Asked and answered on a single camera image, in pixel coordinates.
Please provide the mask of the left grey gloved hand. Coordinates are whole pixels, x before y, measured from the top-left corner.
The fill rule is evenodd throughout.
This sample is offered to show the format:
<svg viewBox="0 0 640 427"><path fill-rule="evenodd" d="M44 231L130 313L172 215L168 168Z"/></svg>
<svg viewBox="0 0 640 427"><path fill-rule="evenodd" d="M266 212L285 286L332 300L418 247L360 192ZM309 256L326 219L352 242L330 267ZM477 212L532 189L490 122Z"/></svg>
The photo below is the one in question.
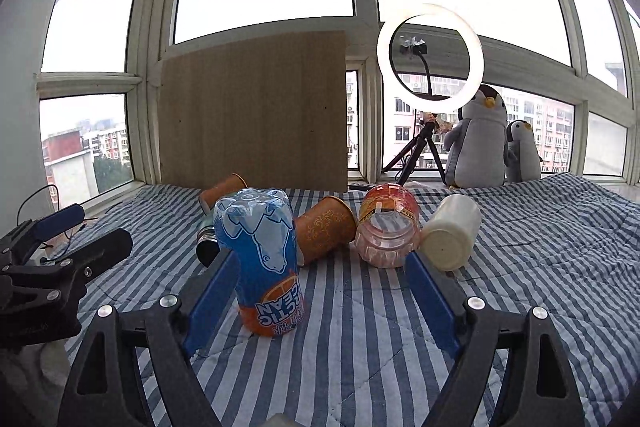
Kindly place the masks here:
<svg viewBox="0 0 640 427"><path fill-rule="evenodd" d="M10 425L55 426L70 373L65 341L1 350L1 418Z"/></svg>

